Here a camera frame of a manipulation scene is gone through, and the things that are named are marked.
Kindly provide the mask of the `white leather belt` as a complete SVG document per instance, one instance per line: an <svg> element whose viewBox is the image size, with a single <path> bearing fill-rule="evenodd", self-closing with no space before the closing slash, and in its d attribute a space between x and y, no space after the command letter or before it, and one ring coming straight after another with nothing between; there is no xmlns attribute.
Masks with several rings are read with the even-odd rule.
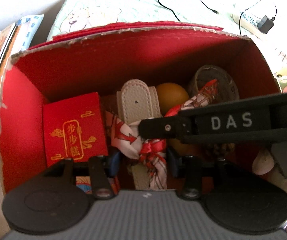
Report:
<svg viewBox="0 0 287 240"><path fill-rule="evenodd" d="M133 79L127 81L122 89L116 93L118 116L126 124L158 118L161 116L157 91L154 86L148 87L143 81ZM148 167L139 163L131 167L137 190L158 190L156 182L148 174Z"/></svg>

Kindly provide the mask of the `small red gift box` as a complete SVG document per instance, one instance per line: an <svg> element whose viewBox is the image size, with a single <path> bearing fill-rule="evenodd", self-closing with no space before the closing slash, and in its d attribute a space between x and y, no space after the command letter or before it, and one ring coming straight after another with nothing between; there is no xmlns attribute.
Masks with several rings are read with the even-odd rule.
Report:
<svg viewBox="0 0 287 240"><path fill-rule="evenodd" d="M76 163L107 156L104 116L97 92L43 107L43 131L48 167L66 158Z"/></svg>

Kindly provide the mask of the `green mushroom plush toy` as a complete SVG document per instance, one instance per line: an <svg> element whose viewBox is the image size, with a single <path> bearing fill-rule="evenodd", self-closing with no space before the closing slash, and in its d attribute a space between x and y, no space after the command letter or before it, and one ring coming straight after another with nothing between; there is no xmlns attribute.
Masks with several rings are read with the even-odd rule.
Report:
<svg viewBox="0 0 287 240"><path fill-rule="evenodd" d="M281 68L275 75L281 91L287 93L287 67Z"/></svg>

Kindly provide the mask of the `orange gourd toy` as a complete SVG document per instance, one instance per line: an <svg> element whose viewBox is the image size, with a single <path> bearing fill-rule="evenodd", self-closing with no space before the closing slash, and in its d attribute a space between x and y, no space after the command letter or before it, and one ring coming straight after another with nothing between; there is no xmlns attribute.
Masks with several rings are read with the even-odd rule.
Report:
<svg viewBox="0 0 287 240"><path fill-rule="evenodd" d="M160 112L165 115L172 107L189 100L187 91L176 83L162 83L156 87Z"/></svg>

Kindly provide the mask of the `red cardboard box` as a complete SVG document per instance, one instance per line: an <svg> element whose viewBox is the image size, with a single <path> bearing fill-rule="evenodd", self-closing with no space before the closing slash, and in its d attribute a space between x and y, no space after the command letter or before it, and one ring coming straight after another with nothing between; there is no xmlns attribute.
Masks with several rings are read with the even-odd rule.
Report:
<svg viewBox="0 0 287 240"><path fill-rule="evenodd" d="M165 141L143 144L138 121L183 103L203 107L280 91L255 43L219 27L115 23L54 37L8 58L0 87L4 193L54 163L108 146L143 163L139 189L167 187Z"/></svg>

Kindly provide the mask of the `black power adapter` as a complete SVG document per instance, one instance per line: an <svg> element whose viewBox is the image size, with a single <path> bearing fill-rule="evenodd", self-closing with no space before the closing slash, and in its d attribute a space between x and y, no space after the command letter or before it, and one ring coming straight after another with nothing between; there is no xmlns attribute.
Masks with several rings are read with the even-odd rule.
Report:
<svg viewBox="0 0 287 240"><path fill-rule="evenodd" d="M274 17L268 18L267 16L264 16L257 24L258 30L263 34L267 34L274 26L274 20Z"/></svg>

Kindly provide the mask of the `red white patterned scarf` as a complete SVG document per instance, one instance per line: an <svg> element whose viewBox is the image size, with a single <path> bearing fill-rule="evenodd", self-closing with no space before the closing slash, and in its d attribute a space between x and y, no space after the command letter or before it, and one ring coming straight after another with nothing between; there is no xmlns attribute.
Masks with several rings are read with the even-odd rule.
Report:
<svg viewBox="0 0 287 240"><path fill-rule="evenodd" d="M205 107L214 102L218 94L218 81L209 81L188 101L172 107L165 114L166 117L177 115L186 109ZM138 125L140 121L126 124L117 115L105 112L105 123L111 145L116 147L129 159L136 159L148 167L149 175L155 179L154 185L158 190L167 189L167 168L165 161L166 140L145 140L139 136Z"/></svg>

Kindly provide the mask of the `light green bed sheet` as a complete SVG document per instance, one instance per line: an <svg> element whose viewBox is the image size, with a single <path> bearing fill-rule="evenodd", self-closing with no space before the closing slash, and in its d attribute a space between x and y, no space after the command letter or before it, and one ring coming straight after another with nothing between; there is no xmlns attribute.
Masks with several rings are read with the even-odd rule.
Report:
<svg viewBox="0 0 287 240"><path fill-rule="evenodd" d="M237 24L230 14L216 16L201 5L193 8L190 0L175 0L174 12L159 4L159 0L65 0L50 29L47 40L74 31L104 26L112 23L177 21L199 24L203 27L220 27L237 35ZM253 39L272 67L274 73L287 67L287 54L262 35L256 37L242 29L242 35Z"/></svg>

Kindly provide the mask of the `white power strip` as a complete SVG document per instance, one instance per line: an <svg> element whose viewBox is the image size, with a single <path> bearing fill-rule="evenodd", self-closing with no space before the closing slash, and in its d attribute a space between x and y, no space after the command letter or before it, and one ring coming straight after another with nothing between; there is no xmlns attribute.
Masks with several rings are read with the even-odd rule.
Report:
<svg viewBox="0 0 287 240"><path fill-rule="evenodd" d="M247 30L249 33L256 37L261 37L263 33L259 31L256 21L247 14L241 15L241 12L233 12L230 17L234 22L241 27L241 29Z"/></svg>

